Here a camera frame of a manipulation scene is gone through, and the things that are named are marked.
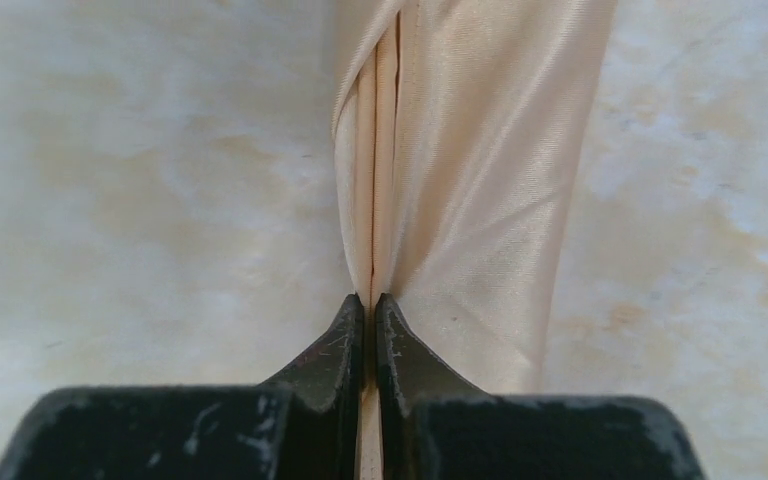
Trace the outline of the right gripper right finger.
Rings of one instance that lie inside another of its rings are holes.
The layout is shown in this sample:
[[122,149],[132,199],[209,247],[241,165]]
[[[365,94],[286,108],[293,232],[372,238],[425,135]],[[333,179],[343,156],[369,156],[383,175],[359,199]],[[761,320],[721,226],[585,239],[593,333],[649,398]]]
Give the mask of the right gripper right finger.
[[375,309],[387,479],[701,479],[681,422],[636,396],[492,395]]

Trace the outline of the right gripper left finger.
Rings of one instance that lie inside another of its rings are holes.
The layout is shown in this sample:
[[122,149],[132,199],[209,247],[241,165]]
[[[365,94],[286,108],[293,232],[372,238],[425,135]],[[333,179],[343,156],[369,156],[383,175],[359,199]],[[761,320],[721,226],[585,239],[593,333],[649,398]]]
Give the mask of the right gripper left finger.
[[353,479],[365,310],[256,385],[81,386],[42,396],[0,479]]

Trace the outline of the orange cloth napkin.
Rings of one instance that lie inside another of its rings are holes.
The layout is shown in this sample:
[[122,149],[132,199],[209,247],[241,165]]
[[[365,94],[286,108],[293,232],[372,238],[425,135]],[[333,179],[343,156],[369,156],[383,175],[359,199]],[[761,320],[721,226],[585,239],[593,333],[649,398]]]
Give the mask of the orange cloth napkin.
[[493,393],[541,381],[612,1],[340,1],[340,223],[368,311]]

